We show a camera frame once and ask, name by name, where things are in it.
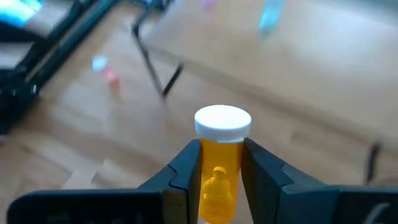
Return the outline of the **wooden shelf black metal legs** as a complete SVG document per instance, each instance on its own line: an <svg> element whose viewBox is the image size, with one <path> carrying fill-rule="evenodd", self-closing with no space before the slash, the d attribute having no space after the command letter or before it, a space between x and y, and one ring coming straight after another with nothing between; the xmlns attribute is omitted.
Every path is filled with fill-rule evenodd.
<svg viewBox="0 0 398 224"><path fill-rule="evenodd" d="M398 1L286 0L259 32L265 0L176 0L143 37L150 52L390 150L374 183L398 184Z"/></svg>

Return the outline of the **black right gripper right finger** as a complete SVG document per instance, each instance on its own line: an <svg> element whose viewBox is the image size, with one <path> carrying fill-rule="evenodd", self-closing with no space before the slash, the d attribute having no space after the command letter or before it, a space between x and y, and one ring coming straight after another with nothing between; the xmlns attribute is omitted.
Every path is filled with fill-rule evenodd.
<svg viewBox="0 0 398 224"><path fill-rule="evenodd" d="M254 224L398 224L398 186L328 185L249 138L241 175Z"/></svg>

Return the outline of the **orange medicine bottle white cap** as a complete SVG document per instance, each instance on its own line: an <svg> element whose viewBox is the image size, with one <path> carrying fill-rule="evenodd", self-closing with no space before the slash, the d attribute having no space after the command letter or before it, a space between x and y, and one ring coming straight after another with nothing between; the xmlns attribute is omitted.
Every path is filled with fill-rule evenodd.
<svg viewBox="0 0 398 224"><path fill-rule="evenodd" d="M211 105L194 116L201 144L199 215L206 224L228 224L239 189L243 142L251 129L251 115L235 106Z"/></svg>

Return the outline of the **salmon medicine bottle white cap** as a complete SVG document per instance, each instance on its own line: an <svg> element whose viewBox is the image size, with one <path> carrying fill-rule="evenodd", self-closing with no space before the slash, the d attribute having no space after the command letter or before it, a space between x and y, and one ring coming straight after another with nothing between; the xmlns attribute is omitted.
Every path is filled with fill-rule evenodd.
<svg viewBox="0 0 398 224"><path fill-rule="evenodd" d="M104 55L98 55L93 57L91 67L95 73L101 75L105 79L113 95L120 94L119 76L116 73L115 69L109 64L109 60L107 57L105 57Z"/></svg>

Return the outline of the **black aluminium table frame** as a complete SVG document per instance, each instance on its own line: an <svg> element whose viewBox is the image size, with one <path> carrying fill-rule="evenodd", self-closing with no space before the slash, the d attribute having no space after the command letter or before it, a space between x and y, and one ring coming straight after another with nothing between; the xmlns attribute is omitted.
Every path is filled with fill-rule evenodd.
<svg viewBox="0 0 398 224"><path fill-rule="evenodd" d="M31 78L28 77L28 74L33 71L36 65L38 65L39 60L44 58L45 54L50 52L50 48L54 47L56 42L58 42L62 36L72 28L72 25L74 25L77 19L83 15L84 10L88 9L88 5L84 4L82 7L80 7L78 3L75 3L72 6L72 12L70 15L63 20L59 28L56 28L50 33L50 37L46 38L40 37L31 31L15 27L10 23L4 23L0 21L0 43L34 43L33 49L28 51L27 55L22 59L21 62L17 64L16 68L25 67L27 69L25 80L36 83L38 86L40 86L41 90L41 88L53 77L55 72L83 42L86 36L91 33L91 31L102 20L102 18L107 15L109 10L113 8L119 1L132 1L145 6L141 16L139 16L136 22L132 25L132 35L135 37L139 49L144 56L144 60L146 62L147 68L149 69L150 75L152 76L154 82L156 82L155 86L161 91L162 96L166 97L173 87L175 81L179 77L183 69L183 64L181 63L178 65L168 84L165 86L165 88L162 88L152 63L149 61L148 50L143 46L141 38L139 37L139 29L141 24L154 10L164 12L170 3L174 2L175 0L149 0L149 2L144 2L144 0L105 0L104 3L99 5L99 8L95 9L94 12L89 15L87 20L85 20L82 25L77 28L77 31L75 31L64 44L56 48L52 56L50 56L43 66L34 72L33 77Z"/></svg>

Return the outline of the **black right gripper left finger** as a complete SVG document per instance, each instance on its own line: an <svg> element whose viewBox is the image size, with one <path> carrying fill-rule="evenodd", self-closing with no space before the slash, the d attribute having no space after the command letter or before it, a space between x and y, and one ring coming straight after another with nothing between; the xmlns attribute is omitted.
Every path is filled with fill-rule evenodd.
<svg viewBox="0 0 398 224"><path fill-rule="evenodd" d="M15 199L7 224L197 224L200 141L136 189L38 190Z"/></svg>

